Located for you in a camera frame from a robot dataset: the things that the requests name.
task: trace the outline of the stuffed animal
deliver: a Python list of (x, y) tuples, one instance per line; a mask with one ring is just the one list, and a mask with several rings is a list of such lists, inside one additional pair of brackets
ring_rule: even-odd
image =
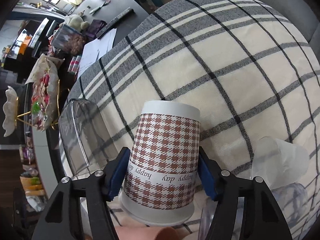
[(90, 23), (84, 22), (81, 16), (78, 14), (66, 16), (64, 19), (64, 23), (76, 29), (78, 32), (81, 32), (82, 30), (85, 30), (90, 26)]

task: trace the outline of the clear plastic container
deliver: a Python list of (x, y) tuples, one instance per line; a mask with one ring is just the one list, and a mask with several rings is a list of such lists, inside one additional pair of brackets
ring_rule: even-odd
[(59, 118), (59, 131), (73, 176), (103, 169), (118, 151), (96, 104), (71, 100)]
[(62, 49), (72, 55), (80, 54), (85, 44), (85, 37), (74, 28), (63, 24), (52, 38), (51, 46)]
[[(299, 183), (292, 183), (287, 186), (274, 189), (271, 192), (275, 197), (289, 228), (294, 227), (306, 211), (308, 202), (307, 190)], [(211, 198), (206, 200), (206, 204), (202, 209), (198, 240), (205, 240), (214, 217), (217, 204), (218, 202), (212, 201)], [(236, 220), (231, 240), (238, 240), (240, 237), (243, 210), (244, 197), (239, 197)]]

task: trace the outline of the paper cup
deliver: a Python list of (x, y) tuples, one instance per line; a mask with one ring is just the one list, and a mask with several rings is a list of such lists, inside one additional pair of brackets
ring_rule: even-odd
[(194, 211), (200, 111), (170, 101), (143, 106), (130, 155), (122, 208), (147, 225), (173, 226)]

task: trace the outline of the food packaging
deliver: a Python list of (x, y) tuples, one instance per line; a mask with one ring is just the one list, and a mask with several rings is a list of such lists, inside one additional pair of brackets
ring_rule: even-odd
[(56, 117), (58, 95), (58, 71), (56, 65), (45, 58), (39, 62), (33, 74), (31, 98), (32, 125), (38, 130), (46, 130)]
[(26, 196), (44, 196), (45, 195), (44, 189), (26, 191), (25, 193), (26, 193)]
[(41, 56), (37, 59), (35, 65), (33, 66), (25, 84), (34, 83), (37, 80), (39, 80), (40, 78), (39, 76), (43, 75), (44, 71), (49, 68), (47, 64), (48, 61), (52, 62), (58, 70), (62, 65), (62, 63), (64, 62), (64, 59), (49, 57), (49, 56), (46, 56), (45, 54), (41, 54)]
[(23, 164), (31, 165), (35, 162), (35, 155), (33, 152), (33, 148), (20, 146), (19, 152), (20, 152), (20, 160)]
[(31, 164), (31, 165), (25, 165), (25, 164), (23, 164), (23, 165), (22, 165), (22, 168), (23, 168), (25, 171), (27, 171), (27, 170), (29, 170), (29, 169), (35, 169), (35, 168), (36, 168), (36, 164), (35, 164), (35, 163), (33, 163), (33, 164)]
[(74, 28), (63, 24), (55, 33), (51, 45), (72, 55), (80, 54), (85, 44), (85, 37)]
[(33, 186), (26, 186), (25, 191), (33, 191), (33, 190), (41, 190), (43, 189), (42, 185), (33, 185)]
[(24, 191), (28, 191), (28, 187), (30, 187), (30, 186), (41, 184), (39, 177), (34, 177), (34, 178), (20, 177), (20, 181), (21, 181), (21, 184), (22, 184)]
[(76, 74), (77, 71), (78, 71), (79, 64), (80, 64), (80, 60), (81, 60), (81, 56), (77, 56), (76, 62), (74, 63), (74, 65), (73, 65), (73, 67), (72, 67), (72, 72), (73, 72), (74, 74)]
[(38, 196), (27, 196), (26, 197), (29, 205), (36, 211), (40, 212), (44, 210), (46, 201), (42, 200), (41, 197)]
[(33, 141), (31, 137), (27, 137), (27, 146), (29, 148), (33, 148)]
[(72, 68), (75, 62), (76, 62), (76, 57), (73, 57), (69, 65), (68, 72), (72, 72)]

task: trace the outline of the houndstooth pattern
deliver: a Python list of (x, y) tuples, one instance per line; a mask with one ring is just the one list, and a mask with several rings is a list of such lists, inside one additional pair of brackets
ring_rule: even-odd
[(182, 208), (193, 201), (195, 181), (186, 185), (164, 186), (143, 182), (140, 178), (127, 174), (124, 181), (124, 192), (138, 204), (154, 209)]
[(164, 114), (142, 114), (130, 161), (149, 171), (191, 173), (197, 168), (198, 148), (198, 121)]

